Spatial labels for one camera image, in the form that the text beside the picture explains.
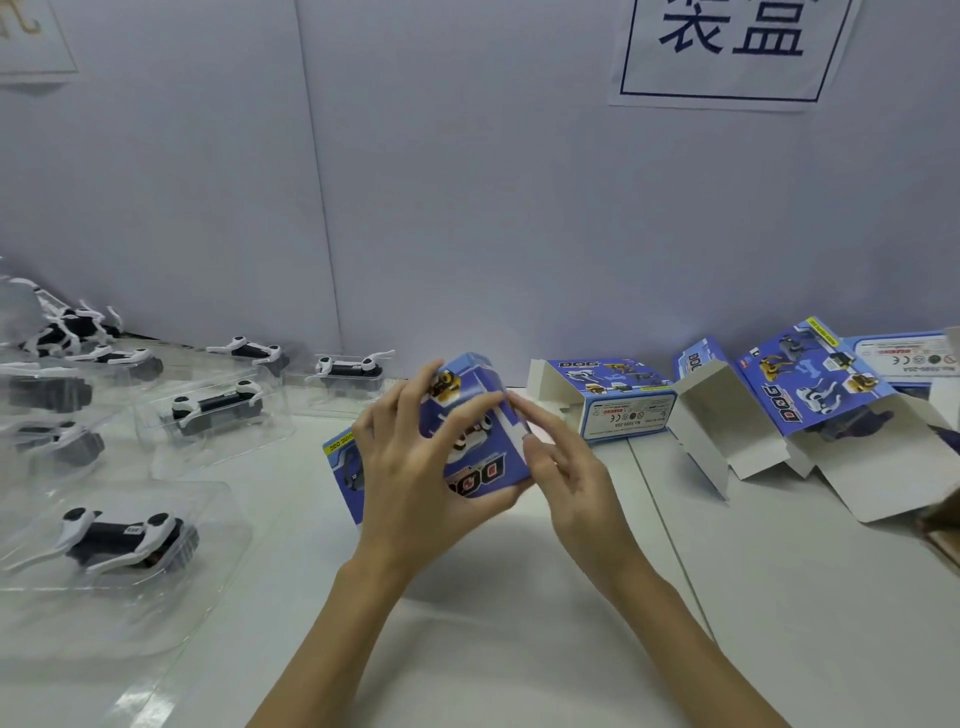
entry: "box label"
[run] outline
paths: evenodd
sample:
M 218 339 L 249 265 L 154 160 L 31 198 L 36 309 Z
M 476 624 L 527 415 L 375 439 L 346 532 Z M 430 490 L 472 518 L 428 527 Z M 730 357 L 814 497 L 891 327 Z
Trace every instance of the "box label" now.
M 929 383 L 935 376 L 958 376 L 957 357 L 943 334 L 858 339 L 853 352 L 892 382 Z
M 591 402 L 584 424 L 587 440 L 636 435 L 666 427 L 675 395 Z

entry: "white wall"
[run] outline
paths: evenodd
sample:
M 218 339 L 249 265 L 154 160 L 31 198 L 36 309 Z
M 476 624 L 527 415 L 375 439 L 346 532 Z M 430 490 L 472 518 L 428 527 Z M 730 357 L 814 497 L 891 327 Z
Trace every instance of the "white wall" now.
M 608 107 L 618 0 L 298 2 L 348 351 L 519 383 L 814 312 L 960 321 L 953 0 L 865 3 L 805 115 Z
M 293 0 L 58 0 L 87 80 L 0 88 L 0 251 L 129 329 L 338 351 Z

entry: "right hand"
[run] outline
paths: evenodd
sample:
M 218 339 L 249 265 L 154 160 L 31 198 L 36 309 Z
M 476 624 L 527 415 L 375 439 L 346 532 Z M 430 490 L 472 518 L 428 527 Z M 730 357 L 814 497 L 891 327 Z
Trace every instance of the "right hand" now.
M 548 445 L 536 435 L 525 437 L 527 466 L 550 506 L 560 543 L 600 593 L 611 599 L 621 576 L 629 577 L 646 564 L 646 558 L 627 525 L 607 467 L 559 417 L 513 392 L 509 399 L 556 443 Z

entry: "framed sign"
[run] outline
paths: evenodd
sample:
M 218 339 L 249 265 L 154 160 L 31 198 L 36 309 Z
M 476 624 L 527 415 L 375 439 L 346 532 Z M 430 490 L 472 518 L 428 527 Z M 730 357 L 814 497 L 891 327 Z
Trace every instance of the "framed sign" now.
M 50 0 L 0 0 L 0 84 L 59 84 L 80 69 Z
M 610 103 L 802 111 L 836 74 L 862 0 L 629 0 Z

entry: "table surface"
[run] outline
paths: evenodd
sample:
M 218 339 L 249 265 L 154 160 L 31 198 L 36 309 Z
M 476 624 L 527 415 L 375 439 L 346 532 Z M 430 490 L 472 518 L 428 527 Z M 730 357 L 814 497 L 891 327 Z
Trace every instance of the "table surface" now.
M 319 448 L 347 423 L 296 423 L 287 440 L 187 478 L 229 483 L 253 526 L 191 639 L 116 662 L 31 663 L 0 651 L 4 725 L 249 719 L 357 539 Z M 595 451 L 651 562 L 794 728 L 955 722 L 960 581 L 912 535 L 857 523 L 825 485 L 787 472 L 732 476 L 724 503 L 668 433 Z M 131 466 L 116 471 L 130 476 Z M 622 620 L 558 544 L 537 489 L 411 586 L 351 722 L 685 725 Z
M 319 448 L 348 423 L 301 417 L 296 424 L 287 440 L 185 478 L 229 483 L 253 526 L 232 582 L 190 640 L 114 663 L 0 658 L 4 725 L 212 727 L 249 719 L 358 535 Z M 699 617 L 629 445 L 604 445 L 597 455 L 650 560 Z M 130 458 L 115 466 L 123 477 L 135 474 Z M 557 542 L 537 489 L 411 585 L 372 655 L 351 719 L 684 725 L 633 635 Z
M 631 441 L 715 639 L 794 728 L 958 724 L 960 579 L 907 520 L 785 466 L 724 502 L 670 433 Z

